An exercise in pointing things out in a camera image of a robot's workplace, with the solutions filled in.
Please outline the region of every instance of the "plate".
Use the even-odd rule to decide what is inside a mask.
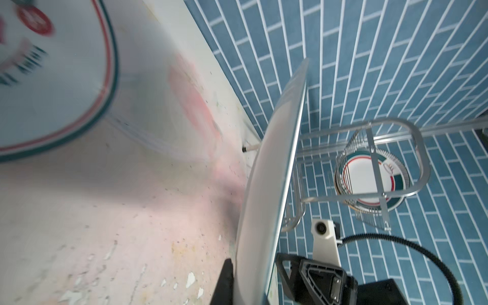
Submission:
[[[389,152],[377,149],[378,164],[380,166],[383,189],[395,191],[410,186],[405,165]],[[344,165],[339,166],[334,174],[334,186],[339,194],[358,194],[376,192],[371,155],[367,150],[358,150],[346,157]],[[404,196],[387,198],[388,211],[398,207]],[[359,198],[356,201],[348,200],[346,204],[361,211],[371,212],[380,206],[379,198]]]

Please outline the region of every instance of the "metal rack frame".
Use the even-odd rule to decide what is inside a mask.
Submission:
[[[397,134],[387,134],[374,136],[372,128],[382,124],[397,124],[400,125],[404,131],[401,133],[401,137]],[[319,138],[323,136],[329,136],[332,134],[339,134],[341,132],[355,132],[351,137],[351,140],[347,143],[346,147],[340,151],[336,158],[334,157],[320,157],[312,159],[312,156],[321,155],[331,152],[329,145],[319,145],[315,147],[304,148],[298,151],[295,155],[295,162],[293,165],[292,183],[294,186],[294,202],[295,202],[295,216],[292,215],[292,211],[289,205],[287,205],[286,215],[283,220],[282,232],[288,232],[294,229],[299,223],[303,215],[305,214],[305,203],[317,203],[318,202],[335,202],[345,201],[351,202],[359,198],[379,198],[380,209],[371,210],[369,212],[363,212],[356,210],[356,218],[370,224],[372,226],[379,227],[384,230],[391,230],[388,207],[386,204],[387,198],[396,198],[403,196],[411,196],[418,193],[428,182],[430,177],[430,165],[427,150],[424,145],[424,139],[420,130],[411,122],[397,118],[384,118],[372,121],[365,121],[349,126],[335,127],[328,130],[320,130],[311,132],[300,136],[300,140],[307,140],[313,138]],[[381,180],[380,168],[378,165],[378,154],[376,146],[379,144],[396,142],[400,140],[412,139],[417,159],[419,162],[420,175],[418,180],[413,185],[410,185],[403,190],[385,191],[383,189],[383,183]],[[318,197],[306,197],[303,183],[301,182],[302,164],[312,163],[316,161],[331,161],[336,160],[336,164],[344,162],[347,155],[358,150],[367,149],[371,155],[371,162],[373,166],[373,173],[376,182],[376,192],[370,193],[351,193],[340,194],[337,190],[333,190],[331,194]]]

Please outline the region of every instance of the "wire rack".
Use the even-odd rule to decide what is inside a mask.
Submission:
[[[373,129],[375,126],[383,124],[400,125],[401,131],[374,136]],[[330,143],[332,138],[339,139],[344,134],[352,134],[347,143]],[[302,135],[300,140],[305,142],[324,137],[327,138],[328,144],[310,145],[297,151],[291,181],[293,196],[291,203],[286,206],[282,232],[290,231],[298,225],[305,214],[306,203],[319,204],[319,202],[342,202],[354,210],[355,217],[358,220],[382,230],[391,230],[387,201],[418,193],[427,184],[430,177],[427,151],[419,129],[406,120],[385,118],[308,133]],[[412,180],[405,172],[405,187],[403,189],[385,191],[378,163],[378,157],[381,155],[379,152],[382,151],[377,148],[377,145],[409,139],[412,139],[414,143],[420,176],[415,184],[411,184]],[[371,158],[372,175],[365,177],[365,179],[374,180],[376,187],[372,187],[371,191],[368,192],[355,193],[353,191],[355,189],[353,184],[356,183],[355,185],[357,185],[358,181],[351,178],[348,160],[349,156],[357,151],[361,151]],[[306,183],[305,165],[316,162],[320,162],[323,169],[325,196],[307,196],[304,188]],[[377,198],[379,205],[364,206],[358,204],[358,200],[372,198]]]

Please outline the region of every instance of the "blue tile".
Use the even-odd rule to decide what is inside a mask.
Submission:
[[[266,92],[266,88],[264,87],[263,78],[261,77],[258,64],[256,63],[256,59],[252,53],[251,45],[249,42],[246,42],[241,44],[238,48],[259,100],[262,101],[267,99],[268,94]]]
[[[381,11],[383,9],[384,3],[385,3],[385,0],[369,0],[369,1],[367,1],[364,15],[367,16],[369,14]]]
[[[441,107],[441,110],[453,110],[457,102],[459,102],[466,95],[466,91],[458,91]]]
[[[485,208],[488,208],[488,185],[485,181],[485,178],[473,177],[472,180],[473,180],[474,187],[476,188],[476,191],[478,191],[478,194],[480,195],[480,198],[483,201],[483,204],[485,205]]]
[[[442,22],[441,28],[458,23],[469,7],[472,0],[454,0],[451,9],[447,12],[446,18]]]
[[[297,239],[297,244],[298,244],[298,255],[306,257],[305,240]]]
[[[286,83],[290,80],[290,69],[288,67],[288,58],[286,56],[285,39],[281,28],[269,32],[269,41],[271,43],[271,50],[278,72],[278,79],[281,88],[285,88]]]
[[[447,139],[446,135],[438,135],[438,136],[435,136],[435,138],[437,139],[437,142],[439,143],[439,147],[442,150],[442,152],[444,153],[446,160],[457,159],[457,156],[456,156],[454,150],[452,149],[452,145],[449,142],[449,139]]]
[[[484,157],[487,155],[485,148],[481,146],[480,142],[478,141],[478,136],[473,131],[465,131],[463,132],[463,135],[476,157]]]
[[[208,43],[208,46],[210,47],[210,50],[216,51],[219,48],[217,47],[217,44],[215,43],[215,40],[212,37],[212,34],[210,33],[210,30],[208,29],[208,26],[205,23],[205,20],[203,19],[202,15],[200,14],[200,11],[195,4],[194,0],[187,0],[184,2],[186,4],[186,7],[191,13],[191,16],[195,20],[198,28],[200,29],[203,37]]]
[[[383,101],[383,98],[385,97],[386,90],[388,90],[389,84],[382,84],[378,85],[376,88],[376,92],[373,95],[373,98],[371,99],[371,104],[369,105],[370,107],[376,107],[381,104]]]
[[[420,102],[421,97],[417,97],[418,95],[423,95],[427,91],[422,90],[424,88],[419,88],[419,90],[413,95],[410,101],[416,101]],[[431,106],[432,102],[434,101],[435,97],[430,97],[430,98],[424,98],[423,101],[420,102],[420,104],[417,106],[417,109],[413,112],[414,116],[421,116],[424,115],[426,116],[426,120],[430,118],[436,111],[437,109],[440,108],[440,106]]]
[[[254,116],[252,115],[252,112],[251,110],[249,109],[249,107],[246,107],[244,108],[247,116],[249,117],[249,119],[251,120],[251,123],[254,125],[254,124],[257,124],[256,120],[254,119]]]
[[[288,45],[302,41],[302,26],[300,21],[300,6],[297,1],[282,1],[283,18],[285,19],[286,38]]]
[[[322,70],[322,96],[330,95],[334,89],[335,66]]]
[[[452,171],[453,176],[456,179],[456,182],[459,185],[459,189],[461,190],[461,192],[472,192],[473,187],[471,186],[471,183],[469,182],[466,172],[461,166],[461,163],[450,162],[449,167]]]
[[[484,64],[478,72],[476,72],[471,79],[464,85],[464,87],[477,85],[488,74],[488,64]]]
[[[439,268],[434,265],[434,263],[429,262],[428,265],[430,267],[433,283],[437,290],[437,295],[439,296],[440,301],[452,303],[452,294],[451,290],[449,289],[449,284],[447,283],[446,277],[442,274]]]
[[[361,92],[361,99],[371,96],[371,94],[373,93],[374,85],[376,84],[379,75],[380,75],[379,70],[369,72],[366,75],[363,91]]]
[[[368,101],[358,102],[356,112],[354,113],[354,120],[362,119],[365,115]]]
[[[305,23],[305,49],[309,58],[307,81],[309,85],[315,85],[320,80],[320,11],[304,17]]]
[[[453,144],[464,143],[464,139],[459,132],[450,133],[449,138]]]
[[[308,90],[309,110],[319,110],[320,107],[320,90],[319,88],[313,88]]]
[[[258,57],[268,55],[269,48],[266,36],[264,35],[263,23],[261,21],[261,15],[257,5],[253,5],[244,10],[244,18],[246,20],[249,34],[251,35],[252,44],[256,50]]]
[[[344,22],[342,26],[341,48],[339,67],[337,76],[342,77],[349,75],[351,68],[352,53],[356,42],[356,33],[358,30],[359,16],[361,15],[362,1],[345,0]]]
[[[476,55],[472,58],[472,60],[466,65],[466,67],[461,71],[460,75],[473,73],[479,66],[480,62],[483,62],[488,54],[488,44],[485,44],[481,49],[476,53]]]
[[[344,112],[354,111],[356,101],[358,100],[359,90],[355,90],[347,93],[346,105]]]
[[[476,33],[471,37],[471,39],[466,43],[464,48],[461,50],[459,55],[456,57],[456,61],[463,61],[469,59],[476,49],[483,43],[486,38],[486,33],[488,31],[488,21],[485,20]]]
[[[456,90],[462,85],[464,80],[453,81],[445,91],[437,98],[436,102],[445,102],[456,92]]]
[[[237,3],[235,1],[220,1],[219,4],[234,40],[238,41],[239,39],[246,37],[247,33]]]
[[[349,259],[351,260],[351,273],[354,274],[354,277],[358,281],[359,285],[364,284],[364,280],[362,277],[363,272],[361,271],[361,264],[359,262],[359,258],[355,256],[351,256],[349,257]]]
[[[464,164],[466,171],[469,174],[478,174],[481,173],[481,170],[473,158],[473,155],[469,151],[468,147],[465,145],[457,146],[456,151],[461,158],[461,162]]]
[[[278,0],[261,0],[261,7],[263,8],[263,16],[266,21],[266,26],[274,25],[280,22],[280,7]]]
[[[324,1],[324,28],[328,31],[339,26],[341,20],[341,2],[336,0]]]
[[[424,137],[424,144],[427,148],[437,147],[437,143],[433,137]]]
[[[372,55],[373,57],[371,59],[371,67],[376,67],[383,64],[391,40],[393,39],[393,35],[395,33],[396,27],[391,25],[398,23],[404,6],[404,0],[392,1],[386,5],[385,16],[378,35],[378,40],[376,41],[376,47]]]
[[[310,128],[319,128],[320,113],[313,112],[310,113]]]
[[[395,78],[395,81],[391,85],[390,91],[397,91],[402,89],[414,65],[415,61],[409,61],[402,64],[400,70],[398,71],[397,77]]]
[[[450,245],[449,242],[437,242],[436,244],[437,244],[437,248],[439,249],[439,253],[438,253],[439,258],[443,261],[443,263],[446,264],[446,266],[448,266],[448,268],[452,271],[452,274],[454,274],[454,276],[457,279],[462,279],[461,271],[457,266],[457,259],[454,256],[454,253],[452,251],[452,249],[455,248],[457,245],[456,244]]]
[[[276,74],[273,67],[273,61],[271,60],[271,58],[267,58],[265,60],[260,61],[260,65],[266,83],[276,81]]]
[[[239,83],[239,85],[241,85],[241,89],[243,91],[251,89],[251,83],[249,82],[249,79],[247,78],[244,69],[241,68],[235,70],[234,75],[236,76],[237,82]]]
[[[393,105],[393,107],[390,110],[390,114],[388,116],[392,117],[392,118],[397,118],[398,115],[400,114],[400,111],[402,110],[403,106],[404,106],[404,104]]]
[[[426,187],[423,187],[420,190],[418,196],[425,212],[435,212],[434,202],[432,201],[432,197],[430,196]]]
[[[457,218],[459,220],[459,225],[467,239],[478,239],[480,236],[476,232],[476,227],[471,220],[469,214],[458,214]]]
[[[359,247],[359,256],[361,258],[361,263],[363,264],[363,272],[373,273],[374,272],[373,263],[369,255],[367,242],[366,241],[358,242],[358,247]]]
[[[488,256],[482,243],[469,243],[473,258],[480,270],[481,278],[488,283]]]
[[[198,3],[209,22],[220,17],[219,8],[214,0],[199,0]]]
[[[263,102],[261,103],[261,106],[263,107],[264,115],[268,119],[268,121],[271,119],[271,115],[273,114],[273,108],[271,106],[271,102]]]
[[[223,22],[218,23],[212,27],[215,37],[217,38],[220,47],[229,62],[231,68],[236,67],[241,64],[241,60],[237,55],[236,49],[234,47],[234,43],[232,42],[229,32],[227,32],[227,28]]]
[[[303,3],[304,3],[303,8],[304,8],[304,11],[305,11],[305,10],[307,10],[309,8],[312,8],[312,7],[320,4],[320,0],[304,0]]]
[[[390,111],[391,107],[393,106],[393,102],[397,98],[398,93],[387,95],[383,105],[381,106],[380,110],[378,111],[378,115],[387,114]]]
[[[476,88],[468,94],[468,96],[476,96],[481,94],[486,88],[488,88],[488,79],[482,81]]]
[[[400,94],[400,97],[398,100],[404,101],[404,100],[409,99],[412,96],[413,91],[415,91],[418,84],[420,83],[420,80],[422,80],[422,77],[424,77],[424,76],[423,75],[412,76],[410,78],[410,80],[408,81],[407,85],[405,86],[405,88],[403,89],[403,92]]]
[[[437,208],[439,209],[439,215],[441,216],[442,222],[446,226],[447,235],[449,236],[451,242],[456,245],[454,247],[456,257],[460,260],[471,259],[468,249],[466,248],[464,238],[461,235],[461,231],[457,226],[456,220],[446,198],[435,197],[434,200],[437,204]]]
[[[264,114],[257,115],[256,120],[258,121],[259,127],[261,127],[263,132],[265,132],[268,127],[268,123],[266,122],[266,118],[264,117]]]
[[[420,21],[420,16],[424,12],[426,4],[427,4],[426,1],[421,1],[413,5],[410,5],[407,8],[404,17],[405,18],[404,20],[407,22],[404,21],[402,22],[402,25],[400,25],[400,29],[398,30],[396,41],[403,41],[405,39],[412,37],[413,32],[415,31],[415,28],[417,27],[417,24]]]
[[[322,113],[321,113],[322,118],[330,117],[331,107],[332,107],[332,98],[322,99]]]
[[[448,68],[446,70],[446,72],[444,73],[444,75],[442,75],[439,78],[437,84],[432,88],[432,91],[430,93],[432,94],[432,93],[441,92],[447,86],[449,81],[456,75],[456,73],[459,71],[459,69],[460,69],[460,66],[454,66],[454,67]]]
[[[254,95],[254,92],[249,92],[244,94],[247,102],[249,103],[249,106],[251,107],[252,111],[256,113],[261,113],[261,107],[259,106],[259,102],[256,99],[256,95]]]
[[[483,289],[483,283],[478,277],[476,268],[473,264],[460,263],[464,277],[469,279],[469,291],[475,304],[488,304],[488,299]]]
[[[346,89],[347,89],[347,80],[336,82],[334,105],[339,105],[345,102],[344,98],[346,97]]]
[[[442,50],[444,44],[450,37],[451,33],[452,30],[445,31],[434,36],[432,42],[427,47],[427,51],[425,52],[424,56],[422,56],[419,65],[415,69],[415,72],[427,70],[430,68],[430,66],[434,63],[435,58]]]
[[[361,33],[359,35],[358,47],[356,50],[357,54],[371,50],[379,21],[380,17],[378,16],[363,22],[361,26]]]
[[[349,84],[350,88],[356,88],[361,86],[363,82],[363,76],[365,74],[367,66],[368,56],[363,56],[354,62],[354,67],[352,69],[351,82]]]
[[[341,122],[342,117],[342,106],[334,107],[332,109],[332,124],[339,124]]]
[[[405,279],[405,286],[407,286],[408,296],[410,298],[420,299],[420,291],[417,285],[415,274],[413,273],[412,264],[409,261],[400,261],[403,278]]]
[[[447,236],[446,233],[444,232],[444,228],[442,227],[442,222],[439,216],[435,214],[431,214],[431,215],[426,215],[426,217],[434,238],[436,239],[446,238]]]
[[[437,149],[429,150],[428,154],[430,155],[430,161],[433,163],[439,177],[448,177],[450,176],[449,169],[442,158],[441,152]]]
[[[396,255],[393,250],[393,243],[381,241],[383,252],[385,254],[385,263],[390,276],[400,276],[400,269],[396,261]]]
[[[449,46],[463,43],[480,22],[481,18],[483,18],[487,10],[488,3],[486,1],[476,1],[449,42]]]
[[[281,96],[278,85],[269,86],[268,91],[269,91],[269,96],[271,97],[271,101],[273,102],[273,105],[276,106]]]
[[[324,37],[322,63],[327,64],[336,61],[338,39],[339,32]]]
[[[436,291],[432,282],[421,282],[420,289],[422,290],[425,304],[437,304]]]
[[[304,52],[301,47],[290,50],[291,70],[295,72],[304,60]]]
[[[351,114],[346,114],[346,115],[343,115],[342,117],[342,126],[345,126],[345,125],[349,125],[351,124],[351,121],[352,121],[352,113]],[[345,136],[347,135],[347,133],[341,133],[340,136],[339,136],[339,140],[346,140]]]
[[[450,63],[451,59],[457,53],[458,50],[450,50],[443,52],[435,64],[432,66],[430,71],[427,73],[426,78],[424,79],[424,83],[434,82],[436,81],[447,65]]]
[[[420,55],[424,50],[427,42],[434,32],[437,23],[441,19],[442,14],[446,10],[448,2],[447,1],[432,1],[422,24],[420,25],[419,31],[415,36],[415,39],[408,51],[407,58]]]
[[[406,239],[409,238],[417,238],[417,234],[415,233],[415,227],[413,226],[412,220],[410,219],[409,215],[399,215],[398,216],[402,229],[403,234]]]
[[[429,278],[430,274],[423,254],[417,251],[410,251],[410,255],[412,256],[412,264],[415,268],[415,272],[417,273],[417,277]]]
[[[430,175],[428,186],[432,194],[443,194],[441,183],[437,179],[437,175]]]
[[[381,81],[386,81],[393,78],[406,48],[407,45],[403,44],[391,49],[390,56],[386,61],[385,69],[383,70],[383,74],[380,78]]]
[[[483,197],[486,193],[480,193],[480,197],[484,200],[486,197]],[[476,226],[481,232],[481,238],[486,243],[488,241],[488,236],[483,234],[488,229],[488,218],[485,212],[485,207],[480,203],[478,196],[476,195],[465,195],[466,204],[469,207],[471,215],[473,216],[474,222]]]

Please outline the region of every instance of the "blue tiled wall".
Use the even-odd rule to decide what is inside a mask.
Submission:
[[[488,304],[488,154],[473,131],[425,138],[432,166],[426,187],[390,212],[392,235],[419,243],[439,256],[456,276],[465,304]],[[411,142],[383,144],[397,156],[410,177],[419,176]],[[303,181],[309,196],[323,196],[332,185],[324,176],[334,164],[306,165]],[[289,204],[292,205],[292,190]],[[354,217],[341,203],[308,203],[303,221],[282,233],[279,252],[311,258],[312,218],[333,219],[342,236],[377,232]],[[451,293],[439,269],[416,251],[376,240],[349,244],[339,250],[342,267],[360,284],[393,278],[410,304],[452,304]],[[283,295],[281,304],[292,304]]]
[[[488,108],[486,0],[185,3],[261,137],[304,57],[307,131],[386,116],[440,124]]]
[[[474,118],[488,108],[486,0],[185,0],[245,111],[263,137],[290,75],[310,58],[301,132],[381,117],[418,126]],[[392,125],[378,133],[396,131]],[[346,140],[347,133],[315,142]],[[473,132],[426,139],[428,186],[391,212],[393,235],[420,243],[451,268],[465,304],[488,304],[488,155]],[[411,177],[410,142],[382,147]],[[304,171],[310,196],[324,172]],[[280,237],[280,252],[311,256],[312,218],[342,224],[342,235],[376,232],[340,203],[307,204],[302,223]],[[394,278],[411,304],[451,304],[432,262],[404,246],[369,241],[340,250],[360,283]],[[279,284],[280,303],[291,304]]]

